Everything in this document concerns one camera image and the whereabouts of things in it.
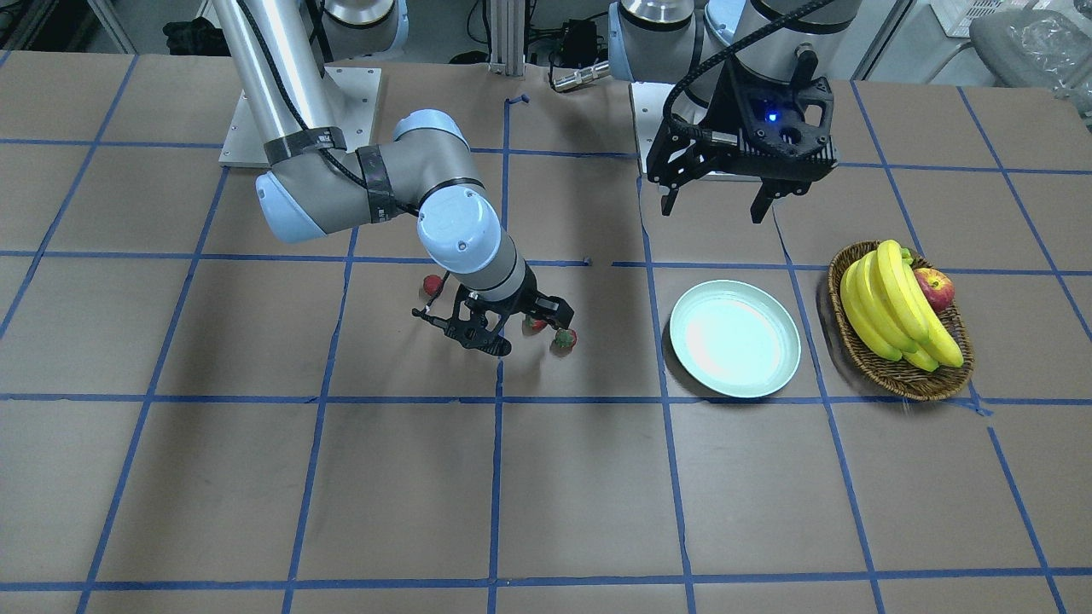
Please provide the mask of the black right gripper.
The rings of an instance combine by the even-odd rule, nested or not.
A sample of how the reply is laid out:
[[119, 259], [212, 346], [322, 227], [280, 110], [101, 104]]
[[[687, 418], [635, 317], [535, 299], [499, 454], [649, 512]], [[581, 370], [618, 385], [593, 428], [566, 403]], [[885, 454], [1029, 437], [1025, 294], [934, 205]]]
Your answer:
[[534, 272], [527, 269], [514, 294], [500, 300], [487, 300], [483, 292], [456, 283], [451, 315], [448, 318], [437, 317], [430, 314], [430, 307], [434, 299], [442, 294], [450, 276], [448, 271], [440, 278], [437, 291], [429, 294], [429, 300], [422, 310], [413, 310], [413, 316], [439, 327], [447, 338], [454, 339], [464, 349], [505, 357], [512, 350], [511, 343], [502, 335], [508, 318], [522, 314], [555, 329], [569, 329], [574, 316], [573, 307], [563, 298], [539, 292]]

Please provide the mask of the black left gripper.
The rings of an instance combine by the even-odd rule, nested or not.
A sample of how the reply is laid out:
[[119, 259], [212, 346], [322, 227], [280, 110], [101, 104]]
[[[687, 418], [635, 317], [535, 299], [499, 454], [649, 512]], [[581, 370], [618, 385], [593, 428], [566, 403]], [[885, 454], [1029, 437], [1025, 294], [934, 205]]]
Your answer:
[[834, 93], [826, 76], [782, 83], [725, 60], [707, 116], [697, 125], [664, 121], [648, 152], [660, 214], [670, 215], [682, 185], [727, 172], [762, 178], [750, 206], [750, 221], [760, 224], [775, 200], [802, 194], [803, 182], [834, 169], [832, 119]]

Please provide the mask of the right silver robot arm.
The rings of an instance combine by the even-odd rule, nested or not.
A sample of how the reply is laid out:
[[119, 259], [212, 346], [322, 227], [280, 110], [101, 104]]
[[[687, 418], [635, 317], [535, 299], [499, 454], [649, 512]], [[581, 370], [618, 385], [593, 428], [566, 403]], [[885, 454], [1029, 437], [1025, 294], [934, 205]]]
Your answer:
[[410, 113], [389, 143], [353, 147], [351, 101], [316, 63], [298, 4], [214, 8], [268, 164], [256, 179], [258, 204], [278, 240], [316, 240], [410, 214], [422, 247], [459, 284], [449, 317], [429, 307], [414, 317], [495, 356], [511, 351], [502, 335], [511, 316], [569, 330], [572, 307], [538, 290], [448, 113]]

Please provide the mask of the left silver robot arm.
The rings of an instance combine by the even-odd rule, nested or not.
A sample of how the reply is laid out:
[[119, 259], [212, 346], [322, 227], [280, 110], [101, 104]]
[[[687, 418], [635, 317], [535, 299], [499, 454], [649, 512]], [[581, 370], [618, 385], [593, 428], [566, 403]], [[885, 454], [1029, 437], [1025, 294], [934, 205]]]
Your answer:
[[645, 175], [670, 215], [682, 186], [720, 172], [759, 180], [753, 223], [838, 166], [830, 60], [858, 1], [615, 1], [612, 75], [664, 83]]

